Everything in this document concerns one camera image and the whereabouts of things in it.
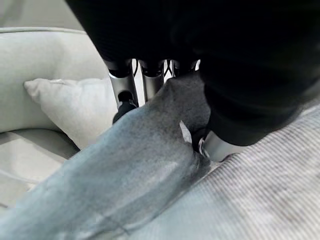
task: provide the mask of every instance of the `couch cushion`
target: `couch cushion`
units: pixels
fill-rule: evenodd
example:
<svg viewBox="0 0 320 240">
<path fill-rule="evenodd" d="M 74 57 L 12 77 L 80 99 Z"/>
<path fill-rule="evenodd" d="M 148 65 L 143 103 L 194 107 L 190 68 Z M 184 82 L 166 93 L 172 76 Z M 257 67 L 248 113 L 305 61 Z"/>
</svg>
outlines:
<svg viewBox="0 0 320 240">
<path fill-rule="evenodd" d="M 0 28 L 0 133 L 28 128 L 58 130 L 26 93 L 37 78 L 102 79 L 107 68 L 83 31 Z"/>
<path fill-rule="evenodd" d="M 11 207 L 35 184 L 12 179 L 41 182 L 78 151 L 63 133 L 27 129 L 0 134 L 0 207 Z"/>
</svg>

